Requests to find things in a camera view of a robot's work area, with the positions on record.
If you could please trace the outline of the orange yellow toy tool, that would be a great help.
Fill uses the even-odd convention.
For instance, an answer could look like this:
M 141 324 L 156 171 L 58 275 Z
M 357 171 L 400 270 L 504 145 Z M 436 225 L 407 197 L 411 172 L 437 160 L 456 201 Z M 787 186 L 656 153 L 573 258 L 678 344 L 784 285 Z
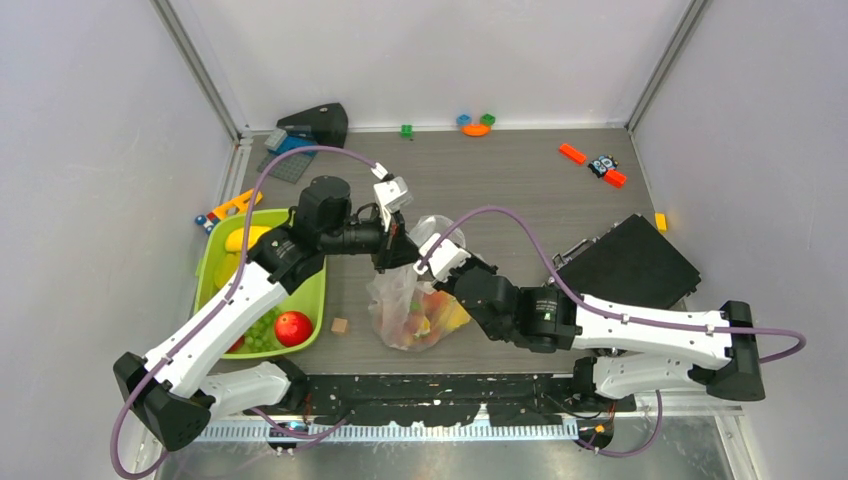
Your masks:
M 247 211 L 248 204 L 253 198 L 253 195 L 253 189 L 247 190 L 229 201 L 215 207 L 210 212 L 198 215 L 194 219 L 194 223 L 200 226 L 204 232 L 209 235 L 221 221 L 230 216 L 244 214 Z

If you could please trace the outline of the orange toy bar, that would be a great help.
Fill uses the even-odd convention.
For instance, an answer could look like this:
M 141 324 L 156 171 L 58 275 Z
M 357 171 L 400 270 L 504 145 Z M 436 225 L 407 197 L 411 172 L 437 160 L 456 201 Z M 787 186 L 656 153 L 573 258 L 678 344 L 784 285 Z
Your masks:
M 567 143 L 561 144 L 558 151 L 577 165 L 583 165 L 588 159 L 586 154 Z

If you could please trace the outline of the black wedge block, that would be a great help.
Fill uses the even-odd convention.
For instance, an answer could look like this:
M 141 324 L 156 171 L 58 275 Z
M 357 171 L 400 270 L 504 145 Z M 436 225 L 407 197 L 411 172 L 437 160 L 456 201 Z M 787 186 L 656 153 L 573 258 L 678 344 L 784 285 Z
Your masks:
M 276 122 L 276 127 L 291 137 L 336 148 L 345 147 L 348 126 L 347 112 L 340 103 L 312 107 Z

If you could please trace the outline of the red fake apple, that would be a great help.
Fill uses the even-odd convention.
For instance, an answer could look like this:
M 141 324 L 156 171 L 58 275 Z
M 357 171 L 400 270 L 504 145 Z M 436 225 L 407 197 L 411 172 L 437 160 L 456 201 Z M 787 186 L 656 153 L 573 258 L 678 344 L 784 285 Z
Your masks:
M 310 318 L 299 311 L 286 311 L 274 322 L 276 340 L 284 347 L 295 347 L 306 342 L 314 332 Z

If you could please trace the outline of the grey toy baseplate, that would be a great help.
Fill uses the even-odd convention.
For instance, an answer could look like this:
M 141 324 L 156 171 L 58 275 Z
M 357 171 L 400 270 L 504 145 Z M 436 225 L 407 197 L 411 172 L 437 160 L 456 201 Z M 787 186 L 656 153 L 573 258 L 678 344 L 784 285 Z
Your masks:
M 313 161 L 306 154 L 296 154 L 278 162 L 266 175 L 266 178 L 276 178 L 291 184 L 296 184 Z

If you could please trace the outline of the grey small toy brick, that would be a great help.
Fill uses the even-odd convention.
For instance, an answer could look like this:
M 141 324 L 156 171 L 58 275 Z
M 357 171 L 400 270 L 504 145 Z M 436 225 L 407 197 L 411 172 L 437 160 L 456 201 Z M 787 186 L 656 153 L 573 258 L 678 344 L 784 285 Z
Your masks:
M 282 146 L 287 137 L 288 134 L 284 129 L 276 128 L 264 141 L 264 147 L 270 152 L 275 152 Z

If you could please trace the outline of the red toy brick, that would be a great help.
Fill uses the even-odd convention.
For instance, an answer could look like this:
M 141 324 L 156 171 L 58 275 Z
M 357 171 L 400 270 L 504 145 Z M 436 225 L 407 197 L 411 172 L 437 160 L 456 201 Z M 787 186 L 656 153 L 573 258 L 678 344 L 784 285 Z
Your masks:
M 603 176 L 603 180 L 604 180 L 606 183 L 608 183 L 609 185 L 611 185 L 611 186 L 613 186 L 613 187 L 615 187 L 615 188 L 617 188 L 617 189 L 620 189 L 620 188 L 622 188 L 622 187 L 626 184 L 626 182 L 627 182 L 627 176 L 626 176 L 626 175 L 624 175 L 624 174 L 622 174 L 622 173 L 621 173 L 620 171 L 618 171 L 618 170 L 608 170 L 608 171 L 604 174 L 604 176 Z

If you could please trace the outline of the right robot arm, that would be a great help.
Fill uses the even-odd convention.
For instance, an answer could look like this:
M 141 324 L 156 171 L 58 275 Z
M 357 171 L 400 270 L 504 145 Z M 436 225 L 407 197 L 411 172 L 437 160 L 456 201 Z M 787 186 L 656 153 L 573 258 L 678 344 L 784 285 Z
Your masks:
M 761 401 L 766 392 L 750 306 L 681 312 L 572 300 L 552 286 L 517 287 L 475 256 L 431 259 L 434 287 L 452 295 L 493 341 L 536 353 L 626 351 L 618 358 L 584 357 L 573 370 L 571 397 L 584 410 L 609 400 L 662 389 L 703 386 L 715 398 Z

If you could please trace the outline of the black box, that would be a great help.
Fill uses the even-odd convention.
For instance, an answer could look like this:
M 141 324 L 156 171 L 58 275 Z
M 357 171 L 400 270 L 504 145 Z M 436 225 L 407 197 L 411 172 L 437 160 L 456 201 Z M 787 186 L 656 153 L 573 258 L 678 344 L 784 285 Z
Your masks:
M 670 309 L 701 282 L 698 269 L 639 214 L 554 255 L 552 263 L 580 294 L 647 308 Z

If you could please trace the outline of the green fake grapes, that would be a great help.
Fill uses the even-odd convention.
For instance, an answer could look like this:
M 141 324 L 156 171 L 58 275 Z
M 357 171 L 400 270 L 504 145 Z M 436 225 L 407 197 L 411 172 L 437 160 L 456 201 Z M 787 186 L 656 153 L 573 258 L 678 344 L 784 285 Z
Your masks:
M 281 348 L 275 334 L 276 320 L 282 311 L 275 307 L 262 315 L 244 334 L 242 350 L 248 353 L 275 351 Z

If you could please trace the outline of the small wooden cube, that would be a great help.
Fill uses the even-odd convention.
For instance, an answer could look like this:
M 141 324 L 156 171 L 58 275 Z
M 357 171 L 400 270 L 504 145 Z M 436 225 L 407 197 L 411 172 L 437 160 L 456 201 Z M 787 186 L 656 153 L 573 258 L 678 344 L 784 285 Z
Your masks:
M 336 335 L 344 335 L 349 331 L 349 321 L 345 318 L 334 318 L 331 331 Z

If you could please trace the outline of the yellow toy block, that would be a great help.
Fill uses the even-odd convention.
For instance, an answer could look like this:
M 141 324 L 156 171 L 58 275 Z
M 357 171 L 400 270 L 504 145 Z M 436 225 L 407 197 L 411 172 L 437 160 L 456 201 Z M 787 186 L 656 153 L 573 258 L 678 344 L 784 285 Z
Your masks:
M 668 222 L 667 217 L 664 213 L 656 212 L 654 215 L 656 228 L 661 233 L 666 233 L 668 231 Z

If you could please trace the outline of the red fake lychee bunch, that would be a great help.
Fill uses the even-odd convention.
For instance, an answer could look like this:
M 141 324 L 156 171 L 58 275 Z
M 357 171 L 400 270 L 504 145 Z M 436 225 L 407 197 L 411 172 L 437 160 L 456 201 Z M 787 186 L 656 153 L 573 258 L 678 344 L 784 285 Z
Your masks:
M 439 337 L 431 333 L 430 313 L 432 301 L 428 297 L 413 300 L 407 313 L 383 312 L 377 331 L 383 342 L 394 349 L 422 351 L 432 347 Z

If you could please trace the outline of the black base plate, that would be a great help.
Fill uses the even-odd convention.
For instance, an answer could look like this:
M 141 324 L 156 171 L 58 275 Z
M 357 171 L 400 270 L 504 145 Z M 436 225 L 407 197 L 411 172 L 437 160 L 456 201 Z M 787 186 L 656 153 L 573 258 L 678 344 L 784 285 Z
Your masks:
M 631 396 L 580 393 L 571 377 L 555 374 L 320 374 L 307 386 L 291 413 L 322 425 L 465 426 L 485 413 L 495 426 L 545 426 L 563 415 L 591 420 L 636 410 Z

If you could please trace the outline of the clear printed plastic bag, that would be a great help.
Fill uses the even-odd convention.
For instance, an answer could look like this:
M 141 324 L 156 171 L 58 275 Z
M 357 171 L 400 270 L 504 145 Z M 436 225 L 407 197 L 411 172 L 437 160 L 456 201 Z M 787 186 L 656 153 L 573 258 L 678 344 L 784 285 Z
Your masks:
M 374 331 L 390 348 L 420 352 L 471 322 L 452 295 L 435 290 L 411 264 L 377 274 L 367 292 Z

